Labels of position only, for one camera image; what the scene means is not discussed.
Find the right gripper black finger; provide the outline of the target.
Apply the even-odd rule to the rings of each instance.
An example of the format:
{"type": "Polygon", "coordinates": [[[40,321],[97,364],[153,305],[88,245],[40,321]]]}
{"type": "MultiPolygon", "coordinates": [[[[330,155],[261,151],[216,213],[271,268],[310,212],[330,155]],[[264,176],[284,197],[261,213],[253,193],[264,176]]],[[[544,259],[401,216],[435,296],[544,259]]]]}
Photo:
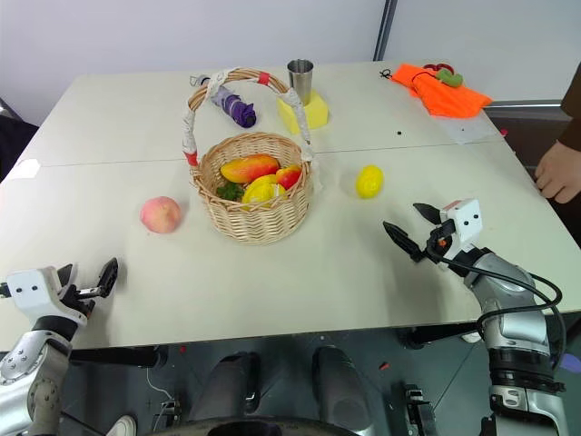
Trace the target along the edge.
{"type": "Polygon", "coordinates": [[[419,263],[425,258],[425,253],[404,230],[393,223],[383,222],[382,224],[391,241],[402,249],[414,263],[419,263]]]}
{"type": "Polygon", "coordinates": [[[413,203],[414,208],[427,221],[434,225],[441,225],[440,210],[427,203],[413,203]]]}

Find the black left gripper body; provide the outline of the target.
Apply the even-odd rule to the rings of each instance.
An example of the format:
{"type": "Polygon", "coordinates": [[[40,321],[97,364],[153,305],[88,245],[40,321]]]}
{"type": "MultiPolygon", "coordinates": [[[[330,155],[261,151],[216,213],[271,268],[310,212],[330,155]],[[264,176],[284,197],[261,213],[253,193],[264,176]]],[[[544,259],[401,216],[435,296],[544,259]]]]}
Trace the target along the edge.
{"type": "Polygon", "coordinates": [[[75,284],[67,284],[58,292],[59,301],[73,311],[73,320],[77,324],[87,324],[97,296],[97,286],[81,289],[75,284]]]}

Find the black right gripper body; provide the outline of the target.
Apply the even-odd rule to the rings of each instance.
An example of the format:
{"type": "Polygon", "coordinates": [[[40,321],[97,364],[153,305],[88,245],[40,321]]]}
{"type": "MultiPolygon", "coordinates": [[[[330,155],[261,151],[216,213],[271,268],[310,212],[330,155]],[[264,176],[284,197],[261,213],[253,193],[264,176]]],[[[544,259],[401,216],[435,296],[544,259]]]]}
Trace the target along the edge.
{"type": "Polygon", "coordinates": [[[452,263],[456,239],[456,225],[452,219],[447,219],[430,232],[424,253],[433,263],[452,263]]]}

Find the bystander bare hand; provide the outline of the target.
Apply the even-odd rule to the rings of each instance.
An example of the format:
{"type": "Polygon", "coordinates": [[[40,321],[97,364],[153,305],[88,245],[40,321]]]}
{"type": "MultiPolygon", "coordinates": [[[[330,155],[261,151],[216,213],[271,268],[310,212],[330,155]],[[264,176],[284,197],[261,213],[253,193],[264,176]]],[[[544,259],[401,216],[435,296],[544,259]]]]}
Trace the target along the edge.
{"type": "Polygon", "coordinates": [[[537,165],[537,189],[547,199],[569,203],[580,193],[580,164],[579,151],[556,141],[537,165]]]}

